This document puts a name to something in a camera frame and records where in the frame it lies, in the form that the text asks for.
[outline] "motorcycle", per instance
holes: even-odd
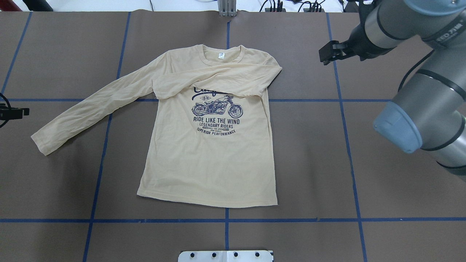
[[[243,109],[239,104],[233,103],[233,96],[231,95],[226,95],[206,103],[196,103],[191,110],[195,116],[203,116],[207,114],[223,115],[228,105],[230,105],[228,114],[232,118],[240,118],[243,115]]]

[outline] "blue joint cap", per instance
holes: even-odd
[[[408,114],[393,102],[388,102],[376,118],[374,129],[406,153],[413,153],[422,146],[418,128]]]
[[[466,8],[466,0],[404,0],[412,10],[430,16],[454,14]]]

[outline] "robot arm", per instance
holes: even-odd
[[[374,121],[377,132],[407,153],[421,148],[466,181],[466,1],[384,0],[343,43],[331,41],[321,62],[390,52],[419,35],[435,51]]]

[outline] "long-sleeve shirt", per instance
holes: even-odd
[[[267,86],[280,71],[271,55],[244,46],[170,50],[31,138],[48,155],[154,92],[158,110],[138,195],[215,207],[276,205]]]

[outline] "folded sleeve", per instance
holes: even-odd
[[[57,116],[31,136],[39,150],[48,155],[106,115],[152,92],[153,77],[171,73],[169,53],[123,76]]]
[[[273,59],[272,65],[225,64],[208,68],[176,72],[152,80],[157,98],[167,99],[182,89],[196,87],[225,92],[239,97],[262,96],[280,73],[281,67]]]

